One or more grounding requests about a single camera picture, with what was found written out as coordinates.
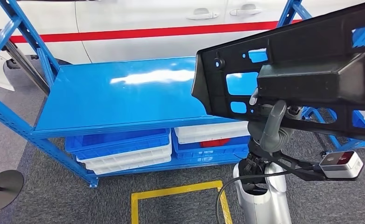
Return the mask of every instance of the blue shelf board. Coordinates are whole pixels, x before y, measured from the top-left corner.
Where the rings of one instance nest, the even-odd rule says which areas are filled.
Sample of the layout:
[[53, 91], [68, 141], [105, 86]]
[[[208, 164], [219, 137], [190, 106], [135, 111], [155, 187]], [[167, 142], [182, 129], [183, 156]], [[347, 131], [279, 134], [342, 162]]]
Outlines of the blue shelf board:
[[[59, 137], [235, 121], [191, 96], [195, 57], [61, 66], [32, 135]], [[253, 92], [256, 74], [228, 76]]]
[[137, 169], [128, 169], [118, 172], [113, 172], [109, 174], [96, 175], [93, 171], [89, 170], [89, 175], [104, 177], [104, 176], [115, 176], [115, 175], [127, 175], [127, 174], [139, 174], [139, 173], [147, 173], [147, 172], [157, 172], [157, 171], [166, 171], [173, 169], [184, 169], [184, 168], [197, 168], [197, 167], [207, 167], [207, 166], [216, 166], [216, 165], [225, 165], [225, 164], [235, 164], [238, 163], [241, 158], [246, 158], [248, 151], [245, 153], [238, 154], [225, 154], [213, 157], [203, 157], [203, 158], [192, 158], [192, 159], [177, 159], [176, 153], [173, 151], [171, 155], [171, 161], [156, 165], [151, 165], [147, 167], [141, 167]]

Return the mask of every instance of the yellow floor marking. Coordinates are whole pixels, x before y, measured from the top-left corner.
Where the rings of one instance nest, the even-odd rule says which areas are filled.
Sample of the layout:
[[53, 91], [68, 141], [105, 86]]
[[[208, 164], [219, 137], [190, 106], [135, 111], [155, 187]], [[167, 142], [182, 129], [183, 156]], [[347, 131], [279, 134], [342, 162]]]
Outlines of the yellow floor marking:
[[[222, 186], [223, 186], [222, 181], [211, 181], [211, 182], [205, 182], [205, 183], [185, 185], [185, 186], [180, 186], [180, 187], [175, 187], [175, 188], [166, 188], [166, 189], [132, 193], [132, 195], [131, 195], [132, 224], [139, 224], [139, 200], [140, 199], [175, 195], [175, 194], [187, 193], [187, 192], [198, 191], [198, 190], [206, 190], [206, 189], [211, 189], [211, 188], [216, 188], [219, 191]], [[225, 192], [223, 192], [221, 194], [221, 207], [222, 207], [222, 211], [224, 214], [225, 223], [232, 224], [231, 213], [229, 211]]]

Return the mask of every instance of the car body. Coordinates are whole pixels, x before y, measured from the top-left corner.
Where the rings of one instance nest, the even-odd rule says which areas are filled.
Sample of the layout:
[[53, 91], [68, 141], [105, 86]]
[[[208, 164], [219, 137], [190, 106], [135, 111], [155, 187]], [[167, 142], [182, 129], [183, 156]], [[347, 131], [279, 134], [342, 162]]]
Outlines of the car body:
[[[365, 0], [303, 0], [312, 16]], [[276, 27], [286, 0], [21, 0], [55, 58], [71, 64], [194, 56], [202, 48]], [[0, 7], [0, 29], [8, 17]], [[35, 52], [19, 31], [11, 40]], [[0, 52], [0, 86], [14, 90]]]

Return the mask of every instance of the red object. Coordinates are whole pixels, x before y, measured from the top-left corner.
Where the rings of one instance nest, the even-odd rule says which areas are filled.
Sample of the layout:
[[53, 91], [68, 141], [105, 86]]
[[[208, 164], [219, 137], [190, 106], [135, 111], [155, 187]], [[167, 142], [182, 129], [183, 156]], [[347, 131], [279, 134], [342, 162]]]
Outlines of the red object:
[[[194, 34], [213, 34], [242, 32], [254, 30], [274, 29], [277, 21], [268, 22], [247, 22], [233, 24], [204, 25], [191, 27], [169, 27], [169, 28], [151, 28], [151, 29], [131, 29], [131, 30], [114, 30], [101, 32], [69, 33], [69, 34], [43, 34], [40, 35], [44, 42], [68, 42], [68, 41], [94, 41], [94, 40], [112, 40], [127, 39], [140, 37], [156, 36], [175, 36], [175, 35], [194, 35]], [[11, 36], [10, 40], [14, 43], [26, 43], [23, 36]]]
[[216, 147], [216, 146], [223, 146], [229, 142], [230, 139], [218, 139], [218, 140], [211, 140], [211, 141], [202, 141], [200, 142], [200, 147], [208, 148], [208, 147]]

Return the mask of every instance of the stacked storage bin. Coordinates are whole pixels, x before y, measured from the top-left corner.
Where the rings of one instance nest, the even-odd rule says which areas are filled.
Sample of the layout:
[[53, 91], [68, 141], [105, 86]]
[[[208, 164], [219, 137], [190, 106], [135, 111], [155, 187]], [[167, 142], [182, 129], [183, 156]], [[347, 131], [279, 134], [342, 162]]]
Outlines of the stacked storage bin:
[[66, 137], [66, 151], [95, 174], [139, 168], [171, 160], [170, 129]]
[[211, 161], [231, 154], [245, 158], [248, 135], [247, 121], [240, 121], [176, 127], [172, 131], [172, 141], [178, 159]]

